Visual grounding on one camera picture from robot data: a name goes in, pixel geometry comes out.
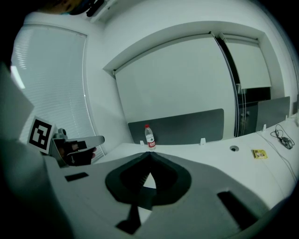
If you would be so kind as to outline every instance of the white clip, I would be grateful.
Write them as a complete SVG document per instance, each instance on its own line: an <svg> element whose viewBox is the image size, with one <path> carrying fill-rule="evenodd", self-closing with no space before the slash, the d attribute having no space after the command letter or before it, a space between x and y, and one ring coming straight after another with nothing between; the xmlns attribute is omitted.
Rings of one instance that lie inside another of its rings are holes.
<svg viewBox="0 0 299 239"><path fill-rule="evenodd" d="M206 138L201 138L199 145L205 145L206 144Z"/></svg>
<svg viewBox="0 0 299 239"><path fill-rule="evenodd" d="M299 112L296 113L295 123L296 123L297 127L299 127Z"/></svg>
<svg viewBox="0 0 299 239"><path fill-rule="evenodd" d="M266 131L266 128L267 128L267 125L264 124L264 125L263 125L263 130L262 130L262 132L265 132L265 131Z"/></svg>

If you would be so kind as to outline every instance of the white desk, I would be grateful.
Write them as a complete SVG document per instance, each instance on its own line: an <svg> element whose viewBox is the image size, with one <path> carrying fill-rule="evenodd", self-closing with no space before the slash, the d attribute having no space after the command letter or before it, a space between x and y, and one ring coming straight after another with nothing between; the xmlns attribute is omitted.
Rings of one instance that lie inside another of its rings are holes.
<svg viewBox="0 0 299 239"><path fill-rule="evenodd" d="M288 159L299 176L299 127L295 119L288 119L280 125L295 141L295 146L288 150L280 142L270 136L275 126L263 132L263 136L273 143L280 154ZM229 149L239 147L238 152ZM254 159L252 149L264 149L268 159ZM116 160L129 155L149 151L147 145L121 144L97 163ZM274 207L282 199L289 196L295 182L289 169L275 150L257 133L242 137L200 145L157 145L155 152L178 156L191 161L216 167L253 192L255 192L269 208Z"/></svg>

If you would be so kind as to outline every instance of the gray panel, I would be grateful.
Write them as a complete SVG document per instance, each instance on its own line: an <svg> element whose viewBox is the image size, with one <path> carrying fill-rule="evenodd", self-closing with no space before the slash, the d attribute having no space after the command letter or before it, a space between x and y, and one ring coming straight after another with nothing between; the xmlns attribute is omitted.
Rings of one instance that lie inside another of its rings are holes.
<svg viewBox="0 0 299 239"><path fill-rule="evenodd" d="M257 108L256 131L260 131L264 124L269 128L284 121L286 115L289 116L290 97L260 101Z"/></svg>
<svg viewBox="0 0 299 239"><path fill-rule="evenodd" d="M160 145L198 144L201 138L206 138L206 142L219 141L223 137L224 111L216 109L128 123L134 143L146 142L146 124Z"/></svg>
<svg viewBox="0 0 299 239"><path fill-rule="evenodd" d="M90 228L90 224L93 226L92 220L96 220L103 238L120 237L122 231L115 226L127 218L130 205L117 202L113 198L106 188L105 178L111 170L140 155L135 154L96 165L69 167L60 171L57 171L58 166L55 169L50 168L50 162L46 161L52 182L60 179L60 183L55 185L54 190L70 219L71 226L75 227L75 238L80 238L79 236L82 235L78 233L78 230ZM261 218L268 211L267 206L258 196L222 171L176 156L160 153L159 155L188 170L192 177L192 184L186 194L177 202L154 206L148 220L133 237L140 239L210 239L233 236L241 229L230 215L229 210L217 197L218 193L225 191L230 191L256 218ZM58 172L62 172L64 176L85 172L89 176L67 183ZM98 218L86 218L87 214L90 214L90 217L95 214ZM82 220L81 226L77 227L76 223L80 219Z"/></svg>

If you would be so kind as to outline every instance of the window blind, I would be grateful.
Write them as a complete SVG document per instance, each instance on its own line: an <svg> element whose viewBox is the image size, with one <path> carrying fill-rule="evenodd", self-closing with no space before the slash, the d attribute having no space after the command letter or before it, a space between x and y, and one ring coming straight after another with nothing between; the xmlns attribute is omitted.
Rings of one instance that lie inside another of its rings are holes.
<svg viewBox="0 0 299 239"><path fill-rule="evenodd" d="M271 87L265 59L258 43L256 43L258 41L250 41L250 39L246 41L246 37L242 37L241 40L231 39L229 35L225 34L224 37L238 70L241 88Z"/></svg>
<svg viewBox="0 0 299 239"><path fill-rule="evenodd" d="M27 143L35 115L64 128L69 139L95 135L84 88L85 41L85 35L56 27L28 25L20 30L12 65L19 72L25 96L34 105L21 142ZM102 156L98 147L93 161Z"/></svg>

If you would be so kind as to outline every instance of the white wall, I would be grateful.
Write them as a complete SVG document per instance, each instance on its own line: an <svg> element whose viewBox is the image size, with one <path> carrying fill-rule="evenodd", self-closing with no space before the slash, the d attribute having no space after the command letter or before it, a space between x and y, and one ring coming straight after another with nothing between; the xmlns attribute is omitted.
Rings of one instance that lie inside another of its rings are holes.
<svg viewBox="0 0 299 239"><path fill-rule="evenodd" d="M212 31L216 36L218 36L221 32L250 36L251 38L260 38L264 35L262 31L257 29L227 21L187 22L162 29L146 36L145 38L142 38L122 51L117 57L105 65L104 69L108 71L118 69L124 63L126 63L128 59L133 59L140 53L152 49L158 45L164 44L165 42L170 42L179 38L193 35L208 34L210 31Z"/></svg>
<svg viewBox="0 0 299 239"><path fill-rule="evenodd" d="M279 61L266 34L259 38L259 46L263 52L271 79L271 99L284 97L285 86Z"/></svg>
<svg viewBox="0 0 299 239"><path fill-rule="evenodd" d="M222 109L223 139L234 138L234 89L222 52L210 34L153 48L115 76L128 123Z"/></svg>
<svg viewBox="0 0 299 239"><path fill-rule="evenodd" d="M264 32L275 51L285 96L297 99L296 76L287 47L269 17L246 0L145 0L105 25L105 65L135 42L159 30L195 21L228 21Z"/></svg>
<svg viewBox="0 0 299 239"><path fill-rule="evenodd" d="M103 70L103 26L91 24L79 16L32 13L24 24L43 24L66 28L87 35L85 46L85 78L89 109L97 134L105 137L103 149L110 152L121 143L131 143L116 81Z"/></svg>

